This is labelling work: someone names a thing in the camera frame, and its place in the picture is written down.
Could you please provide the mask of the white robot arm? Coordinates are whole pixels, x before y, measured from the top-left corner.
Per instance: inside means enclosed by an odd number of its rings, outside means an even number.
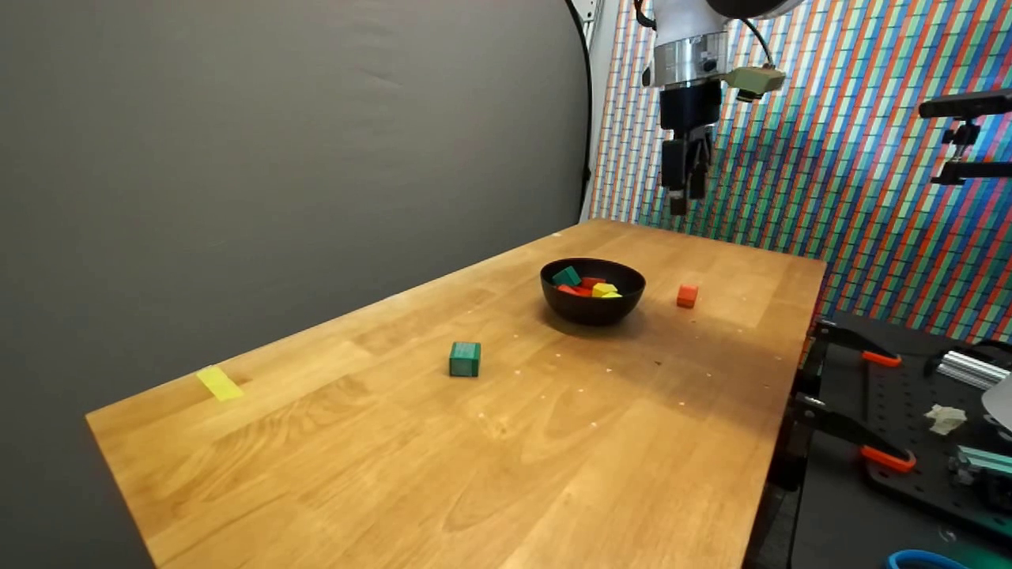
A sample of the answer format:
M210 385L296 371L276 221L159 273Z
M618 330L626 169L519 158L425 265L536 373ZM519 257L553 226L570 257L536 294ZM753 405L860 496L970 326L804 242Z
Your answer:
M785 84L767 42L754 29L796 9L804 0L633 0L635 23L655 36L646 83L658 89L659 164L658 185L668 210L683 216L705 195L715 158L711 126L723 89L740 100L761 100ZM731 67L723 29L742 23L761 47L757 67Z

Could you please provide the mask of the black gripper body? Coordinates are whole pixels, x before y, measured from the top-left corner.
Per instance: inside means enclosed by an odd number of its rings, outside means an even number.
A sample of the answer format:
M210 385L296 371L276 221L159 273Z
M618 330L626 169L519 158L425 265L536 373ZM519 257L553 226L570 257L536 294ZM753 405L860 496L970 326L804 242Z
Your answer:
M703 138L711 144L711 126L718 124L718 110L721 110L718 78L659 91L659 130L668 131L663 142L679 138L687 149L687 188L689 188L689 169L692 169L692 144Z

